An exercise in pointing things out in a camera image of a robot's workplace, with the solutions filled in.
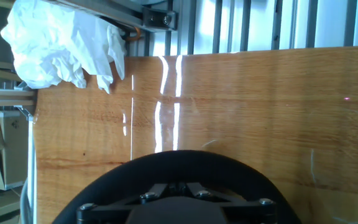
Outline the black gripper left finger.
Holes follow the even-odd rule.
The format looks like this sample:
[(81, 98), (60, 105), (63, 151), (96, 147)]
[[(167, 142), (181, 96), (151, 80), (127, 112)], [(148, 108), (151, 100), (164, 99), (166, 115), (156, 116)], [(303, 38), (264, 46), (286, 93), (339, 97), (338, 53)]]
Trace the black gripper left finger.
[(148, 192), (107, 205), (86, 203), (77, 208), (76, 223), (125, 223), (130, 213), (141, 205), (175, 194), (175, 184), (155, 184)]

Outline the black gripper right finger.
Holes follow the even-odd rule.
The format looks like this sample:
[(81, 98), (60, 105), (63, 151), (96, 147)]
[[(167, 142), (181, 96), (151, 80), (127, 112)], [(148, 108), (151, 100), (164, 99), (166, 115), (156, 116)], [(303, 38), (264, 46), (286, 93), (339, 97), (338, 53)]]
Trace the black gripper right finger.
[(229, 223), (277, 223), (277, 204), (269, 198), (248, 201), (207, 189), (198, 182), (184, 183), (187, 197), (214, 205)]

